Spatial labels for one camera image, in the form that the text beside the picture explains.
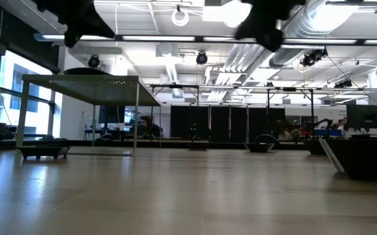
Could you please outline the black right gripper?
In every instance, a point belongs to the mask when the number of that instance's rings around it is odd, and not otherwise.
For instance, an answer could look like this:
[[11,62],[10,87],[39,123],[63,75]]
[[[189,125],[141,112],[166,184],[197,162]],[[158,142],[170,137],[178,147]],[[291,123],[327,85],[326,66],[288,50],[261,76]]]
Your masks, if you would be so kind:
[[287,20],[294,7],[306,4],[306,0],[240,0],[240,2],[251,5],[251,9],[246,19],[237,27],[236,39],[256,39],[259,32],[275,30],[278,20]]

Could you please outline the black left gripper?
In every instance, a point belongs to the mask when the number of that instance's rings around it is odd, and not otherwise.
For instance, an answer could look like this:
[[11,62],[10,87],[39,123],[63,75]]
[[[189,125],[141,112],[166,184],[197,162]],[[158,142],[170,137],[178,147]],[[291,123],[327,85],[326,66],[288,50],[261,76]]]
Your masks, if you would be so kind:
[[68,27],[83,27],[85,35],[113,37],[115,32],[98,15],[94,0],[33,0],[41,12],[48,11]]

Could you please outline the black deep wavy mini bowl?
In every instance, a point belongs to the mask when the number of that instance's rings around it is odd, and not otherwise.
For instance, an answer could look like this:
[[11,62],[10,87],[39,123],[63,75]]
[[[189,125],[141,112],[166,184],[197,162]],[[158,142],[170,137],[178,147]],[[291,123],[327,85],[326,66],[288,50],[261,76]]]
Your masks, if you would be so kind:
[[304,140],[303,144],[312,155],[326,155],[319,140]]
[[89,67],[71,68],[63,71],[63,73],[65,75],[109,75],[107,72]]

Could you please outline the black leaf-shaped mini plate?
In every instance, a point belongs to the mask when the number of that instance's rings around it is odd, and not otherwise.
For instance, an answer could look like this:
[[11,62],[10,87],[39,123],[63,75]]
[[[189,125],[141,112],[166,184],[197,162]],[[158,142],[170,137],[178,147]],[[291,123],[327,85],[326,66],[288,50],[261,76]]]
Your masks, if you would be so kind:
[[244,143],[244,146],[252,153],[267,153],[274,147],[274,143]]

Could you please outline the pale green perforated metal shelf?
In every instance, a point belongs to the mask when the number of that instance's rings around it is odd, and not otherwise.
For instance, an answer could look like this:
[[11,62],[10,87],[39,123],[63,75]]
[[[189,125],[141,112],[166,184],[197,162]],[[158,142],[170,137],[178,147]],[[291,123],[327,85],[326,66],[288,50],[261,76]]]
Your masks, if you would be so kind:
[[22,76],[23,89],[16,147],[24,142],[29,85],[35,84],[96,106],[161,106],[158,98],[138,76],[114,75],[32,75]]

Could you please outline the overhead light bar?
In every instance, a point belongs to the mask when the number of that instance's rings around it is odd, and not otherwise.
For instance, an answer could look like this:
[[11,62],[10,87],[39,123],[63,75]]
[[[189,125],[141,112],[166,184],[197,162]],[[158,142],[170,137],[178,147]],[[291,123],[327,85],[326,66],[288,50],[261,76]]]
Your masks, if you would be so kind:
[[[217,36],[166,36],[166,35],[115,35],[106,38],[84,35],[83,42],[188,42],[218,44],[253,44],[254,39],[235,40],[234,37]],[[377,38],[372,39],[337,39],[337,38],[286,38],[282,45],[318,45],[318,46],[377,46]]]

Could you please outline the black computer monitor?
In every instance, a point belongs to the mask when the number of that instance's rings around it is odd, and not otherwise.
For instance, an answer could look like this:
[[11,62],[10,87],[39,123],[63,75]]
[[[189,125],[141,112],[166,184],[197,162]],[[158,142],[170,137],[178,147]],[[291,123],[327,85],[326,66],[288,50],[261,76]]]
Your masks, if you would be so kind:
[[377,105],[347,104],[347,124],[354,129],[377,129]]
[[99,123],[123,123],[124,121],[124,106],[100,106]]

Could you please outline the black partition panels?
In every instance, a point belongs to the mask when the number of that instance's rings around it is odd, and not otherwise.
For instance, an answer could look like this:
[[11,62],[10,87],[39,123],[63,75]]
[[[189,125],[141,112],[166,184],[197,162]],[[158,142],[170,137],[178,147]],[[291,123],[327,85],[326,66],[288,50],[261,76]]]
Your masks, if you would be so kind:
[[171,136],[213,143],[254,143],[286,119],[283,108],[172,106]]

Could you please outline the black low tray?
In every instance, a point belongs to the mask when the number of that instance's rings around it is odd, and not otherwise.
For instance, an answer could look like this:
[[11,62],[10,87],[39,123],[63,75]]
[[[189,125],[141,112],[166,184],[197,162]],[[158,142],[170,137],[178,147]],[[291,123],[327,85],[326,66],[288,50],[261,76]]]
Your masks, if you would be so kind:
[[64,159],[67,158],[67,154],[70,150],[69,146],[23,146],[23,147],[16,147],[16,150],[19,150],[24,159],[28,157],[34,156],[37,159],[40,159],[42,156],[44,157],[53,157],[54,159],[58,159],[59,156],[63,157]]

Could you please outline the silver ventilation duct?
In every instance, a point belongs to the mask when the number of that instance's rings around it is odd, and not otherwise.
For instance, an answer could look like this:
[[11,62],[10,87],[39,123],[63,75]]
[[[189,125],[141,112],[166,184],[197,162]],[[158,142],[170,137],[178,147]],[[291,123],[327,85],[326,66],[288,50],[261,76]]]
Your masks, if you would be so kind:
[[[327,37],[341,26],[359,7],[349,5],[327,5],[327,1],[345,0],[309,0],[283,28],[286,38]],[[303,51],[314,48],[280,48],[269,59],[270,67],[283,67]]]

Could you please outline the black metal gantry frame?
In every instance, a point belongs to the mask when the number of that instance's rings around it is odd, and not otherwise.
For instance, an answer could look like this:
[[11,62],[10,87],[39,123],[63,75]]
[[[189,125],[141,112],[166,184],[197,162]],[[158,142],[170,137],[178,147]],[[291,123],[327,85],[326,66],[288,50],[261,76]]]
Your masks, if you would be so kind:
[[217,89],[217,90],[221,90],[221,89],[224,89],[224,90],[232,90],[232,89],[247,89],[247,90],[251,90],[251,91],[254,91],[254,90],[266,90],[266,94],[267,94],[267,102],[266,102],[266,122],[267,122],[267,128],[266,128],[266,132],[267,134],[270,134],[271,132],[271,127],[270,127],[270,124],[269,124],[269,111],[270,111],[270,91],[271,90],[275,90],[275,91],[283,91],[283,92],[296,92],[296,91],[300,91],[307,99],[310,100],[310,109],[311,109],[311,122],[310,122],[310,125],[311,125],[311,130],[315,127],[315,122],[314,122],[314,118],[315,118],[315,115],[314,115],[314,88],[308,88],[308,87],[274,87],[274,86],[263,86],[263,87],[259,87],[259,86],[198,86],[198,85],[186,85],[186,84],[152,84],[152,85],[148,85],[148,87],[151,87],[152,88],[152,91],[154,91],[154,89],[156,87],[160,87],[160,88],[164,88],[164,87],[167,87],[167,88],[170,88],[170,89],[183,89],[183,88],[186,88],[186,89],[190,89],[190,88],[193,88],[193,89],[196,89],[197,92],[196,92],[196,95],[199,96],[199,90],[201,88],[205,88],[205,89]]

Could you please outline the black table edge frame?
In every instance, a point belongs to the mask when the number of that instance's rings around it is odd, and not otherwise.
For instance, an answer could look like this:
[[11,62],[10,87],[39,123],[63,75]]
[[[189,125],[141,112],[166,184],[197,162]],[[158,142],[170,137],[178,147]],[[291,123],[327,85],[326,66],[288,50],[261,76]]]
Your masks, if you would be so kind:
[[[89,140],[25,140],[23,142],[24,146],[70,146],[70,147],[92,147],[92,142]],[[0,141],[0,150],[12,150],[16,147],[16,142],[14,140],[4,140]],[[133,143],[130,141],[95,141],[95,147],[117,147],[117,148],[132,148]],[[229,142],[190,142],[190,141],[176,141],[176,140],[162,140],[160,141],[150,141],[150,140],[139,140],[137,142],[138,148],[184,148],[188,149],[191,147],[206,149],[247,149],[243,143],[229,143]],[[282,142],[281,144],[276,144],[272,148],[273,150],[306,150],[303,143],[287,143]]]

